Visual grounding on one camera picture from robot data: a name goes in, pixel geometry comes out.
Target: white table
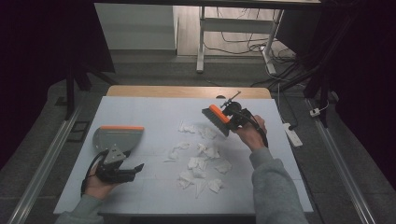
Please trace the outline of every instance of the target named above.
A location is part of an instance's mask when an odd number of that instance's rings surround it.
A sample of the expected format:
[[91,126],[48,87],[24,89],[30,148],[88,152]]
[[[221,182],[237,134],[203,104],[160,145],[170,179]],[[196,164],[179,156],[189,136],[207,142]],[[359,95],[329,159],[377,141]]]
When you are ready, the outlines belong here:
[[[312,206],[307,197],[290,144],[283,130],[276,104],[271,99],[236,99],[242,107],[266,120],[271,153],[280,158],[293,179],[305,212]],[[133,150],[121,168],[133,168],[145,163],[135,181],[116,187],[106,199],[101,213],[128,216],[155,215],[253,215],[251,174],[248,160],[249,149],[231,133],[228,138],[201,113],[211,104],[221,105],[224,100],[203,98],[157,98],[157,97],[104,97],[86,141],[80,151],[75,167],[65,185],[64,192],[54,213],[71,211],[79,201],[79,188],[84,174],[97,151],[92,145],[94,131],[101,125],[141,125],[145,127],[141,142]],[[214,140],[203,139],[198,133],[181,133],[180,122],[206,126],[219,134]],[[191,148],[179,151],[179,160],[164,162],[167,154],[177,143],[191,143]],[[220,178],[224,188],[218,194],[205,189],[195,198],[195,186],[183,189],[178,184],[178,174],[187,171],[187,163],[196,156],[197,143],[219,147],[221,159],[211,161],[207,167],[207,179]],[[213,167],[227,160],[233,169],[226,175]]]

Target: wall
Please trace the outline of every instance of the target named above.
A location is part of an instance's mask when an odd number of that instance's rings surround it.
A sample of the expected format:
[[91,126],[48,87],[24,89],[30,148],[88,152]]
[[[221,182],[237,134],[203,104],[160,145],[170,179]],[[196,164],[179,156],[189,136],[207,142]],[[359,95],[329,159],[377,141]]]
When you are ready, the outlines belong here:
[[95,4],[109,49],[176,49],[174,7]]

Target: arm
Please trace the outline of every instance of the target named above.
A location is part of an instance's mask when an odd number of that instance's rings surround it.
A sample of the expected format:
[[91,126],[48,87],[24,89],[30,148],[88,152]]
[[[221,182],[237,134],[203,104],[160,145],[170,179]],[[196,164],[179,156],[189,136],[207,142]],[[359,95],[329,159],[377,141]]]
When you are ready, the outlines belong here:
[[103,200],[118,184],[107,184],[94,175],[96,166],[91,169],[90,177],[85,188],[85,194],[72,212],[63,212],[56,224],[101,224],[104,223],[103,217],[98,215]]
[[[264,120],[254,117],[265,130]],[[248,123],[235,131],[252,153],[253,198],[257,223],[307,223],[297,189],[281,160],[274,160],[262,138]]]

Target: power strip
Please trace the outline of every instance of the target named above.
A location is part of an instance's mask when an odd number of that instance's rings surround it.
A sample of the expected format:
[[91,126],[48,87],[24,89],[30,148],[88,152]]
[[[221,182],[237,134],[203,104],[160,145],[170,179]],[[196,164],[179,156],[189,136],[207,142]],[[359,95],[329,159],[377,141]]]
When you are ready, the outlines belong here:
[[289,130],[289,123],[284,123],[283,127],[285,128],[285,132],[288,135],[289,140],[293,144],[294,147],[300,147],[303,145],[303,142],[297,136],[297,133],[294,130]]

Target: person's left hand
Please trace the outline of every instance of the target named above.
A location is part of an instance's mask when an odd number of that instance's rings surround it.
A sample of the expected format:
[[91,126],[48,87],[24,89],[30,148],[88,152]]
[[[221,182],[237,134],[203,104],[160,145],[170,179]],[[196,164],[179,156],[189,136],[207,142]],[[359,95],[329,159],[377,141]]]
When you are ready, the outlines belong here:
[[108,184],[102,182],[96,175],[97,164],[93,166],[90,171],[90,177],[87,180],[87,188],[85,188],[85,194],[91,195],[99,200],[103,200],[111,190],[113,190],[117,184]]

